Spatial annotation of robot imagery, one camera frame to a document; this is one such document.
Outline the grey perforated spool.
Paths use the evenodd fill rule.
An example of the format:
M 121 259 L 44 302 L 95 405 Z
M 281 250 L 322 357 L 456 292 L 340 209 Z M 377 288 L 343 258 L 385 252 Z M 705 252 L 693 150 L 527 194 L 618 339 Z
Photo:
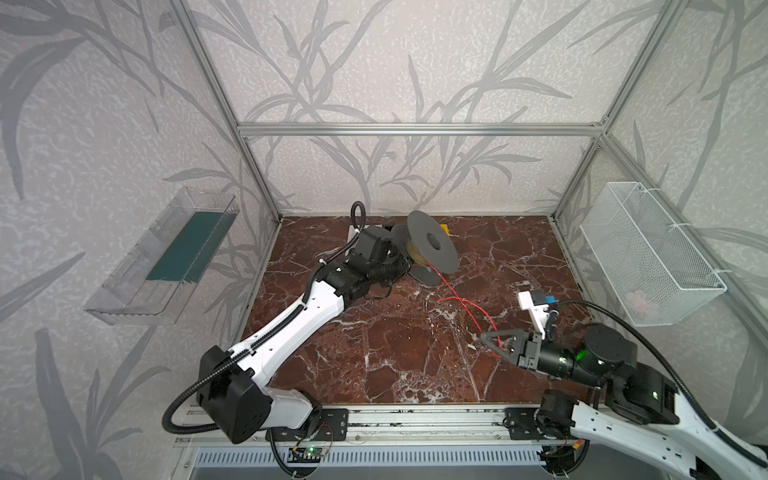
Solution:
M 392 228 L 394 243 L 409 262 L 407 273 L 425 287 L 441 284 L 441 274 L 454 274 L 459 257 L 450 236 L 427 213 L 414 210 L 405 224 Z

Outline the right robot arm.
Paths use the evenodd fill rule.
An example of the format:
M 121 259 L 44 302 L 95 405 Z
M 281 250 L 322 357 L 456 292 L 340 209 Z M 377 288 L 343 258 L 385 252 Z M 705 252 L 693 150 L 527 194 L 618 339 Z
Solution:
M 536 432 L 569 445 L 593 442 L 680 479 L 764 479 L 767 449 L 731 434 L 709 417 L 669 362 L 639 332 L 627 339 L 591 323 L 575 348 L 556 341 L 561 303 L 538 292 L 519 295 L 534 328 L 493 330 L 482 344 L 514 367 L 589 387 L 584 402 L 549 389 L 529 420 L 508 414 L 511 434 Z

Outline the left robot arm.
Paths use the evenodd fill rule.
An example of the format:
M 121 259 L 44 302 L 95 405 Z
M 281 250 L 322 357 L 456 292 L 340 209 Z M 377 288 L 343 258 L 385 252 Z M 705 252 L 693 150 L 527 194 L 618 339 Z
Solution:
M 320 427 L 321 404 L 271 381 L 317 330 L 364 298 L 375 284 L 392 286 L 412 265 L 408 228 L 369 225 L 362 202 L 353 203 L 353 237 L 310 274 L 302 295 L 259 331 L 228 350 L 210 348 L 198 380 L 166 408 L 162 428 L 174 435 L 220 430 L 234 444 L 259 431 L 289 429 L 304 436 Z

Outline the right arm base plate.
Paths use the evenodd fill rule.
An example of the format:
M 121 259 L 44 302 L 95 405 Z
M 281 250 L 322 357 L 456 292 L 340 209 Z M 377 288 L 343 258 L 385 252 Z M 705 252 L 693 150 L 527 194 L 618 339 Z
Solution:
M 502 426 L 512 440 L 568 442 L 571 422 L 568 418 L 552 416 L 539 407 L 509 407 L 504 409 Z

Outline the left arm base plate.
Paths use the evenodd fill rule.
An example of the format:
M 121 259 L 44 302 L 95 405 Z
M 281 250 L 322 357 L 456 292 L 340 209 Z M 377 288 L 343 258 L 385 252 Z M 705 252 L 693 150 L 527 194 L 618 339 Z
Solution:
M 299 429 L 278 429 L 273 437 L 280 442 L 299 440 L 337 441 L 345 440 L 349 426 L 349 413 L 346 408 L 321 408 L 310 414 Z

